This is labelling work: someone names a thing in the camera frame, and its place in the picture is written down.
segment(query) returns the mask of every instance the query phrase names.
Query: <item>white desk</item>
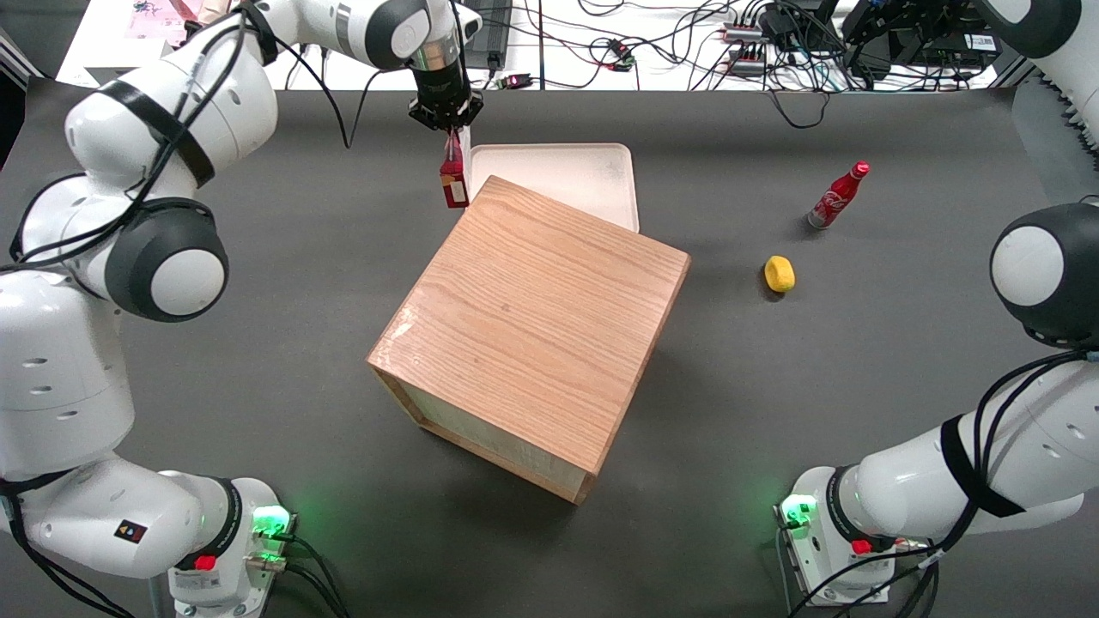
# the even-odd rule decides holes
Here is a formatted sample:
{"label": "white desk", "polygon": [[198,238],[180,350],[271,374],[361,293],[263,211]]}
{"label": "white desk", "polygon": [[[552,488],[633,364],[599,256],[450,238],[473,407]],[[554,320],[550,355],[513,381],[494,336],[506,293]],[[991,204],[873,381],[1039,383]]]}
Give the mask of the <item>white desk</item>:
{"label": "white desk", "polygon": [[[610,4],[612,0],[595,0],[599,3]],[[841,0],[834,20],[839,26],[842,16],[846,15],[855,5],[856,0]],[[587,87],[589,90],[635,90],[639,82],[643,90],[686,90],[688,81],[693,85],[699,77],[704,75],[704,70],[695,70],[691,78],[691,66],[689,64],[671,65],[662,58],[652,47],[641,46],[634,51],[637,60],[636,73],[614,73],[608,69],[598,69],[586,63],[582,57],[587,57],[587,49],[569,49],[557,41],[556,37],[574,43],[588,44],[603,33],[592,32],[586,27],[576,27],[558,23],[556,20],[582,24],[590,29],[608,31],[606,36],[614,37],[621,35],[642,36],[650,40],[663,37],[658,43],[670,49],[671,38],[667,34],[675,27],[676,21],[687,11],[692,10],[690,0],[636,0],[637,4],[652,7],[681,5],[676,9],[642,9],[636,7],[623,7],[610,15],[593,18],[587,15],[575,0],[543,0],[545,16],[543,20],[544,32],[547,35],[544,45],[545,76],[547,80],[568,85],[582,85],[591,80]],[[536,24],[537,0],[514,0],[515,8],[512,10],[511,23],[515,30],[512,31],[509,40],[508,59],[504,69],[498,75],[513,73],[530,73],[537,76],[540,73],[539,56],[539,32]],[[524,10],[524,4],[529,4],[530,12]],[[747,7],[748,0],[739,0],[734,3],[734,9],[743,10]],[[149,45],[146,41],[125,38],[125,30],[129,24],[130,14],[133,10],[131,0],[90,0],[88,10],[85,13],[80,27],[77,30],[73,44],[69,47],[60,70],[57,73],[57,80],[77,86],[97,87],[98,84],[91,75],[84,68],[96,58],[130,58],[133,66],[144,66],[156,62],[158,49],[155,45]],[[690,49],[687,48],[687,32],[684,31],[676,37],[676,54],[695,60],[702,67],[712,66],[724,53],[728,45],[712,33],[721,26],[726,15],[718,13],[709,19],[698,22],[695,27],[695,37]],[[321,71],[320,51],[311,48],[307,54],[308,62],[318,74]],[[293,66],[295,58],[290,54],[281,54],[274,64],[267,67],[271,86],[276,89],[284,89],[290,67]],[[889,78],[881,80],[877,89],[899,89],[912,86],[919,80],[919,73],[893,67],[895,73]],[[362,90],[366,80],[376,73],[375,69],[366,65],[332,53],[328,60],[325,70],[325,81],[332,90]],[[832,80],[842,85],[843,80],[837,70],[831,71]],[[470,70],[470,79],[484,80],[488,77],[487,70]],[[981,75],[969,80],[970,88],[986,87],[995,79],[995,71],[989,68]],[[798,88],[800,85],[808,85],[809,79],[806,71],[784,69],[775,75],[775,78],[787,88]],[[297,90],[319,90],[320,86],[309,75],[308,71],[299,67],[290,79],[290,89]],[[703,82],[699,90],[707,86]],[[371,85],[371,89],[377,90],[414,90],[412,76],[408,71],[400,71],[392,75],[378,77]],[[546,85],[546,89],[567,89],[560,86]],[[726,77],[720,80],[717,89],[720,90],[761,90],[763,84],[758,80],[744,80],[734,77]]]}

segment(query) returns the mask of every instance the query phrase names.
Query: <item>white tray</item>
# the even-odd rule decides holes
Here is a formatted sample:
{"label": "white tray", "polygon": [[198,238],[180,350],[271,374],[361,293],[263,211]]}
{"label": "white tray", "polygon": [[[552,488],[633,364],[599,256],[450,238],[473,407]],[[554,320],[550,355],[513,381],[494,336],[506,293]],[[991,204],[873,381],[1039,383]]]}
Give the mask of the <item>white tray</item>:
{"label": "white tray", "polygon": [[577,210],[640,230],[633,159],[622,144],[486,144],[469,156],[470,195],[498,176]]}

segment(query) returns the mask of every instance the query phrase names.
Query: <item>coca-cola bottle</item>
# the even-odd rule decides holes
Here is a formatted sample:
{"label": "coca-cola bottle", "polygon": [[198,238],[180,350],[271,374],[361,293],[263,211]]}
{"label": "coca-cola bottle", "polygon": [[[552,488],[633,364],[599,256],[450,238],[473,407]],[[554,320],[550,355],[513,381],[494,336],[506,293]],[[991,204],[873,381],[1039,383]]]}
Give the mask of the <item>coca-cola bottle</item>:
{"label": "coca-cola bottle", "polygon": [[818,230],[824,230],[835,221],[835,218],[843,212],[844,208],[855,199],[858,192],[858,184],[870,173],[870,164],[861,161],[851,168],[851,172],[836,179],[824,192],[817,206],[809,211],[809,224]]}

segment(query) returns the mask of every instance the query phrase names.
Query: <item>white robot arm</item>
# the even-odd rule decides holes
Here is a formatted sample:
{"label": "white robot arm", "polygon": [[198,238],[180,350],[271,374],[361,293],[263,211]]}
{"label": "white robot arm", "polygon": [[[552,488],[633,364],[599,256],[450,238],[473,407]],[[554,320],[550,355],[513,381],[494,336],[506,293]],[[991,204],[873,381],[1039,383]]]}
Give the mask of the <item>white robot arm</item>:
{"label": "white robot arm", "polygon": [[[986,0],[981,10],[1062,89],[1095,151],[1099,2]],[[1099,207],[1014,221],[990,275],[1030,336],[1070,352],[1015,372],[977,410],[903,444],[802,474],[776,514],[808,604],[884,603],[898,540],[946,551],[963,533],[1045,526],[1076,514],[1099,485]]]}
{"label": "white robot arm", "polygon": [[[126,577],[166,571],[177,611],[257,616],[289,514],[266,484],[154,473],[118,457],[133,404],[119,314],[178,322],[218,300],[229,261],[196,190],[275,131],[263,69],[276,45],[315,43],[408,66],[410,115],[446,131],[481,107],[459,59],[479,18],[449,0],[264,0],[78,103],[65,135],[84,174],[44,188],[0,267],[0,501],[37,549]],[[88,605],[130,615],[103,600]]]}

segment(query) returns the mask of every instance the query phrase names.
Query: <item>table surface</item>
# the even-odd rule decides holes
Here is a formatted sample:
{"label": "table surface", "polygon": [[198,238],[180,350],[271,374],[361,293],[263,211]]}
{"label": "table surface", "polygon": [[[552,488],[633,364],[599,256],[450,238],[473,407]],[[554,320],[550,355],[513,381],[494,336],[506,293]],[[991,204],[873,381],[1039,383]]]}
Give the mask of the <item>table surface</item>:
{"label": "table surface", "polygon": [[[73,164],[60,122],[81,95],[32,88],[0,175],[0,238]],[[820,104],[782,97],[797,118]],[[834,97],[810,131],[758,93],[490,92],[478,143],[625,144],[641,229],[692,257],[602,474],[574,508],[418,429],[364,363],[458,217],[440,195],[439,134],[404,117],[406,98],[379,93],[346,152],[323,98],[280,93],[269,144],[199,196],[232,263],[225,296],[191,322],[123,323],[137,421],[120,453],[268,481],[356,616],[782,616],[770,505],[801,472],[969,410],[1046,353],[988,280],[1003,225],[1047,203],[1008,92]],[[858,199],[828,232],[807,232],[806,211],[857,158],[874,165]],[[777,302],[758,278],[773,254],[799,282]],[[1099,508],[1083,510],[965,539],[934,616],[1092,615]],[[147,607],[144,583],[90,577]],[[0,581],[2,616],[95,616],[8,539]],[[268,616],[323,616],[312,598],[287,577]]]}
{"label": "table surface", "polygon": [[[856,2],[857,0],[840,0],[833,20],[836,29]],[[613,2],[611,0],[596,0],[595,3],[612,4]],[[743,12],[753,3],[758,5],[758,2],[753,2],[753,0],[735,0],[731,4],[734,10]],[[96,87],[97,82],[85,70],[84,63],[92,56],[101,58],[104,53],[110,54],[112,49],[114,57],[129,60],[133,63],[133,66],[143,66],[157,59],[151,47],[138,51],[132,46],[133,40],[124,37],[133,11],[132,4],[132,2],[122,0],[89,0],[88,10],[85,12],[80,27],[77,30],[68,54],[65,56],[65,62],[57,73],[58,81]],[[676,22],[680,18],[703,4],[701,0],[680,0],[670,3],[667,0],[637,0],[606,16],[586,14],[576,0],[547,0],[542,3],[541,30],[537,16],[539,0],[513,0],[513,4],[511,13],[513,31],[508,40],[507,66],[500,75],[530,73],[533,76],[539,76],[541,68],[540,36],[544,38],[545,77],[557,84],[579,86],[590,80],[587,89],[591,90],[681,91],[687,90],[690,85],[697,82],[706,74],[706,69],[691,70],[692,67],[689,63],[669,64],[648,46],[639,47],[634,52],[637,59],[637,70],[634,73],[597,69],[590,64],[587,49],[582,46],[598,37],[614,36],[614,33],[618,33],[619,35],[655,40],[665,48],[670,49],[671,38],[667,36],[668,33],[676,29]],[[591,5],[588,9],[592,12],[599,11]],[[699,20],[693,27],[693,38],[690,41],[688,40],[688,31],[684,30],[676,37],[676,54],[692,59],[701,67],[715,65],[718,59],[729,49],[729,46],[714,35],[717,29],[726,19],[728,12],[715,11],[707,19]],[[580,45],[565,45],[562,41]],[[306,58],[320,73],[320,49],[312,46],[306,54]],[[301,68],[296,69],[291,78],[287,79],[295,64],[293,56],[284,53],[274,64],[268,66],[267,75],[271,86],[281,90],[287,89],[287,84],[289,84],[288,89],[320,90],[317,80]],[[375,73],[377,73],[376,69],[358,60],[333,53],[328,60],[324,79],[332,90],[362,90],[367,79]],[[893,75],[879,81],[876,88],[891,90],[912,87],[919,85],[922,81],[920,76],[925,74],[924,69],[913,70],[895,66]],[[485,80],[488,77],[488,71],[470,70],[469,76],[474,80]],[[830,76],[833,81],[842,86],[837,69],[830,71]],[[986,87],[995,77],[996,71],[989,67],[974,77],[969,81],[969,87]],[[774,80],[780,81],[786,88],[802,88],[809,84],[810,78],[806,71],[791,69],[777,74]],[[723,80],[714,79],[713,82],[714,88],[720,90],[761,90],[763,87],[758,79],[742,80],[729,77]],[[408,71],[399,71],[380,76],[371,84],[370,88],[374,90],[411,91],[415,89],[415,85]],[[548,84],[546,89],[567,90],[569,88]]]}

